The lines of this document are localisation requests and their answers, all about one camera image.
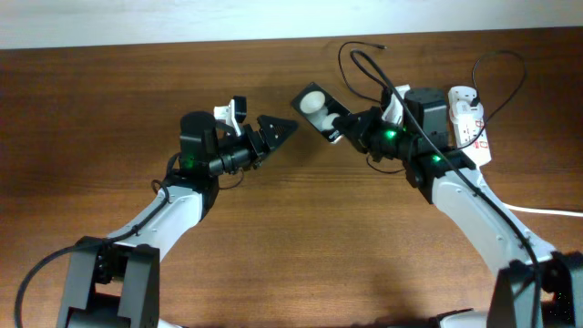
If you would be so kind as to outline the black smartphone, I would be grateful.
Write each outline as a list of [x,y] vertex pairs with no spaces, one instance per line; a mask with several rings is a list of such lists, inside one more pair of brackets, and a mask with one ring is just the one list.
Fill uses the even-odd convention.
[[351,111],[320,85],[309,83],[291,101],[291,106],[329,143],[336,144],[343,138],[333,122],[350,116]]

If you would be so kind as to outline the white power strip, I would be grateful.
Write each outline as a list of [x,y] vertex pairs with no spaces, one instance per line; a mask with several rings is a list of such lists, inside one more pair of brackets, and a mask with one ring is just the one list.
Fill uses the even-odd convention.
[[[449,111],[450,105],[459,100],[465,100],[471,104],[472,107],[476,105],[472,104],[472,101],[476,98],[477,93],[471,87],[456,86],[452,87],[448,91],[449,100]],[[453,131],[455,133],[455,144],[456,146],[463,150],[463,152],[474,161],[478,167],[482,167],[489,163],[492,159],[489,143],[487,140],[486,132],[481,132],[482,127],[485,124],[484,117],[479,120],[468,120],[463,121],[460,124],[453,125]]]

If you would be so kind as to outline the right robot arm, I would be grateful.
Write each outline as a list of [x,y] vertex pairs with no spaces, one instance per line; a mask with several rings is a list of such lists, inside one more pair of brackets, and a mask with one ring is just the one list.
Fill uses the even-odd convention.
[[496,276],[485,312],[439,314],[433,327],[579,327],[582,254],[561,253],[523,224],[487,186],[477,165],[448,145],[445,94],[414,88],[397,97],[404,121],[372,107],[330,120],[360,152],[400,159],[407,180],[448,216]]

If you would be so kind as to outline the white charger adapter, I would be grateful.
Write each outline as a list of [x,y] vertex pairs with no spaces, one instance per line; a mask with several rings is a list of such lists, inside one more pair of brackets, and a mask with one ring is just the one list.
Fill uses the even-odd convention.
[[481,104],[472,107],[469,102],[459,100],[450,105],[449,115],[454,124],[460,124],[463,121],[482,119],[484,108]]

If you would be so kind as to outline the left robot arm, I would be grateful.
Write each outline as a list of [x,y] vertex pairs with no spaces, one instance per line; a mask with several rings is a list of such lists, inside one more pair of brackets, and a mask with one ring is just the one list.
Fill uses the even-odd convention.
[[200,223],[217,198],[222,174],[256,169],[297,129],[294,120],[261,115],[259,128],[234,127],[209,112],[180,120],[180,151],[155,199],[101,240],[84,237],[70,258],[60,327],[167,327],[159,314],[160,264],[180,237]]

